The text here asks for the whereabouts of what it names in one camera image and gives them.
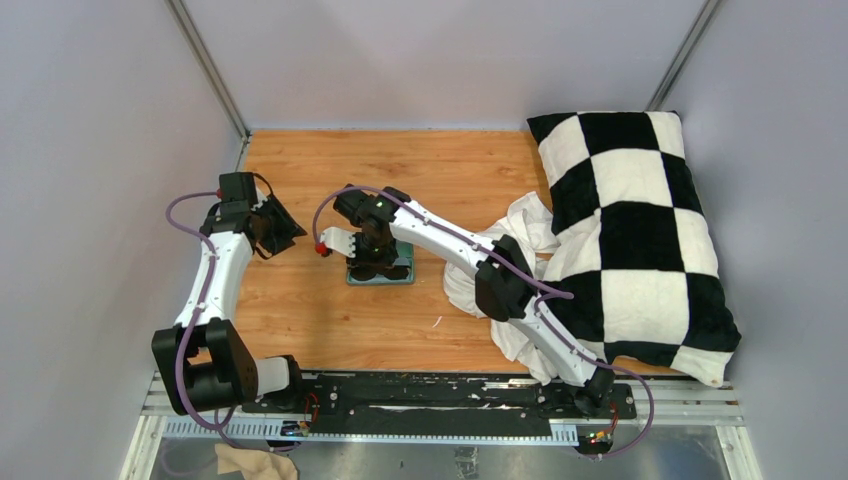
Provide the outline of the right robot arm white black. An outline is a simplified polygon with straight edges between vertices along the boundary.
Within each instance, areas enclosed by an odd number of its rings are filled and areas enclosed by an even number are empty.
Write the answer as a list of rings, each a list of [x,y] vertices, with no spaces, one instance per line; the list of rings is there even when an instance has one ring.
[[[519,330],[573,387],[571,403],[577,413],[592,418],[609,409],[615,380],[611,366],[582,346],[546,305],[549,299],[571,300],[573,294],[536,279],[513,237],[493,240],[473,234],[393,188],[348,185],[325,201],[354,229],[315,232],[320,255],[338,252],[349,267],[364,266],[375,274],[393,267],[398,241],[441,257],[471,277],[476,306],[485,316]]]

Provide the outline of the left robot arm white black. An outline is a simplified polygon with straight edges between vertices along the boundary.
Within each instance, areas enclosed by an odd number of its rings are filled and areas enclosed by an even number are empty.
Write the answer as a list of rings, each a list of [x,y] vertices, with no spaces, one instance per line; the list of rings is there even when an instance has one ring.
[[[170,328],[154,333],[151,349],[171,407],[178,415],[239,407],[257,400],[283,413],[306,400],[301,369],[291,355],[255,358],[234,325],[247,266],[254,256],[268,260],[294,246],[305,230],[258,173],[219,177],[215,203],[199,227],[173,215],[171,226],[198,240],[200,262],[185,307]]]

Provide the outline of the white crumpled cloth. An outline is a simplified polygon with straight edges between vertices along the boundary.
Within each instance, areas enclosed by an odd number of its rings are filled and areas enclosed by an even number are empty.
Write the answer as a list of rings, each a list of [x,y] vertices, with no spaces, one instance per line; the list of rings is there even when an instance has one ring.
[[[552,220],[552,213],[544,206],[537,193],[530,192],[514,201],[504,217],[480,234],[494,240],[503,235],[516,239],[534,276],[541,280],[549,257],[560,245],[551,232]],[[472,278],[458,266],[451,263],[445,266],[443,289],[450,303],[459,310],[477,318],[484,316],[474,301]],[[546,355],[516,327],[492,320],[490,334],[506,359],[521,363],[541,384],[546,385],[559,376]]]

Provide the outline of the beige crumpled cloth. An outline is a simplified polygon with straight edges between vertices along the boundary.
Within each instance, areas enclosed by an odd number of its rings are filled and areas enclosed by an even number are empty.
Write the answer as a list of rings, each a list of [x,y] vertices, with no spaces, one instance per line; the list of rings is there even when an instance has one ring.
[[[298,480],[294,462],[286,456],[271,452],[238,449],[216,444],[217,473],[240,473],[246,480]]]

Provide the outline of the black white checkered pillow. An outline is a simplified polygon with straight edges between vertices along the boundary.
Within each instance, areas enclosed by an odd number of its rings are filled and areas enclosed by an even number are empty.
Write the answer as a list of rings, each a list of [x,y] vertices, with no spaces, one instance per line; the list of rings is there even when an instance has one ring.
[[[551,314],[598,359],[724,383],[741,335],[673,111],[531,117],[557,242]]]

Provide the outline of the black metal base rail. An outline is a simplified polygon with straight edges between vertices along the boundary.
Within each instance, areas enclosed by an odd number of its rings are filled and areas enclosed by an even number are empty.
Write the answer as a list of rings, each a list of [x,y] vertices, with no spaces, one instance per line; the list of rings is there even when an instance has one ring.
[[[608,404],[584,413],[573,387],[527,374],[307,370],[298,394],[268,394],[199,420],[175,414],[155,376],[143,413],[161,416],[168,437],[271,444],[411,443],[563,446],[605,453],[663,427],[740,427],[730,385],[710,388],[679,376],[615,379]]]

